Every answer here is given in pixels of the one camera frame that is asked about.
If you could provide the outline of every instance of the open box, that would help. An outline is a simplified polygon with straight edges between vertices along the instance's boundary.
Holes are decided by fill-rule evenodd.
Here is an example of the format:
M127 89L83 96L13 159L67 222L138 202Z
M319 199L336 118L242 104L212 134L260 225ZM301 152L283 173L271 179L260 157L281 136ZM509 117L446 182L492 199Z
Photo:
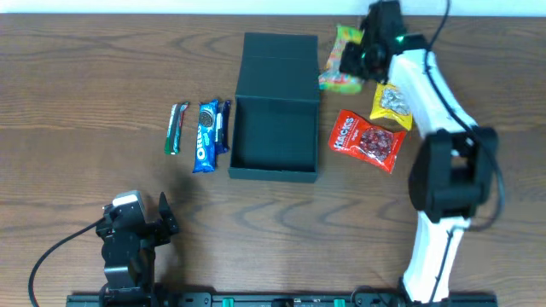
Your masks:
M245 33L229 176L315 182L317 37Z

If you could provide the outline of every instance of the box lid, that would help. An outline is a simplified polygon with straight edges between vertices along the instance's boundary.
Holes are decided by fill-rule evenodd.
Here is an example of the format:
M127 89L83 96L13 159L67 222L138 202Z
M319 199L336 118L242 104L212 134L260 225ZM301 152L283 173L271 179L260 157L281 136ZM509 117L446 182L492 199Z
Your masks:
M245 33L237 96L319 103L317 37Z

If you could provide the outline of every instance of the white backdrop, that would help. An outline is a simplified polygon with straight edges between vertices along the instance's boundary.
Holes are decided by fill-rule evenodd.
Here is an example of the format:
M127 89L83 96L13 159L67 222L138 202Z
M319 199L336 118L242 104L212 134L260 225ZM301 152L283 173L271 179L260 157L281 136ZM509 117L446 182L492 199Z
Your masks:
M373 0L0 0L3 13L366 14ZM444 0L402 0L404 14L442 14ZM546 16L546 0L452 0L453 15Z

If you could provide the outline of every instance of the wooden surface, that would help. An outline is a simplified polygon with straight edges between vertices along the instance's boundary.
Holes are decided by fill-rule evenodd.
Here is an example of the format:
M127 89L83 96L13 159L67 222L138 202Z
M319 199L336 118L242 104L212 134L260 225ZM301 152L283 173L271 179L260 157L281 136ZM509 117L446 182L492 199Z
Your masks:
M429 37L438 21L407 18ZM414 244L406 180L418 133L391 175L326 146L341 108L369 115L375 84L324 93L315 184L230 180L229 154L216 172L191 173L197 102L233 98L243 33L317 35L322 67L337 23L357 17L0 15L0 305L28 306L39 256L130 189L153 208L165 191L182 225L158 249L157 280L171 289L395 287ZM465 235L450 288L494 291L502 306L546 305L545 50L545 19L453 18L436 46L461 104L499 133L508 203L494 229ZM183 154L166 156L181 100L193 102ZM36 279L41 305L98 291L101 246L89 232L53 253Z

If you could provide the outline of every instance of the black cable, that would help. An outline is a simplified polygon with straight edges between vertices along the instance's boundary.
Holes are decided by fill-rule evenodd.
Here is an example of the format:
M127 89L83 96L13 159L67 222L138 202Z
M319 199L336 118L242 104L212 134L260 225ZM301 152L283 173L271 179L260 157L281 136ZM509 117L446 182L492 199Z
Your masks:
M388 305L389 305L389 304L386 302L386 300L383 299L383 297L381 296L381 294L379 294L379 291L377 291L377 289L375 289L375 288L372 287L372 286L367 286L367 285L363 285L363 286L357 287L357 288L355 289L355 291L353 291L353 292L351 293L351 300L349 301L349 303L352 303L352 300L353 300L355 294L356 294L358 291L360 291L360 290L362 290L362 289L364 289L364 288L365 288L365 289L370 289L370 290L372 290L372 291L375 293L375 295L377 295L377 297L379 298L379 300L380 300L385 306L388 306Z
M36 296L34 295L34 277L36 277L36 272L38 272L38 268L40 267L40 264L59 246L67 243L68 241L74 239L75 237L81 235L82 233L96 227L96 225L104 222L104 217L99 219L98 221L94 222L93 224L85 227L84 229L81 229L79 232L69 235L68 237L60 240L57 244L53 245L47 252L45 252L42 257L34 264L34 268L32 268L32 272L30 277L28 278L28 296L30 297L31 304L33 307L39 307L38 301L36 300Z
M501 171L501 168L499 167L499 165L497 163L497 160L495 159L495 155L493 154L493 152L488 147L485 146L485 144L484 144L483 140L481 139L481 137L479 137L476 134L476 132L474 132L474 130L472 130L472 128L470 128L465 122L462 121L461 118L459 118L459 116L457 116L457 114L453 111L453 109L450 107L450 105L445 100L444 96L442 96L442 93L440 92L438 86L434 82L434 79L433 79L432 75L430 74L430 66L428 65L428 54L433 49L434 42L436 41L436 39L438 38L440 32L442 31L442 28L444 27L445 22L447 21L447 18L448 18L449 12L450 12L451 0L446 0L446 1L447 1L447 4L445 6L444 17L442 18L442 21L441 21L438 29L434 33L433 38L431 39L430 44L427 47L427 51L425 52L425 59L424 59L425 74L427 75L428 81L430 82L431 86L433 87L434 91L436 92L436 95L438 95L438 98L440 99L440 101L444 105L445 110L447 111L447 113L470 135L470 137L472 138L472 140L476 144L479 144L484 149L485 156L487 156L487 159L491 163L491 168L497 174L498 202L497 202L497 208L495 209L495 212L493 212L493 215L488 219L487 222L485 222L485 223L483 223L481 225L470 225L468 228L453 227L453 229L451 229L448 232L448 239L447 239L447 244L445 246L444 257L442 258L442 263L440 264L440 270L438 272L438 276L436 276L436 282L434 283L433 294L431 295L431 298L430 298L430 300L428 302L429 304L431 304L433 302L433 300L434 300L434 296L436 295L436 290L438 289L440 279L442 278L442 274L444 273L444 266L445 266L445 262L447 260L447 255L448 255L448 251L450 249L450 244L451 244L451 240L453 238L453 233L456 230L473 231L473 232L484 231L484 230L490 228L497 221L497 219L502 215L502 212L504 211L504 207L505 207L504 179L502 178L502 171Z

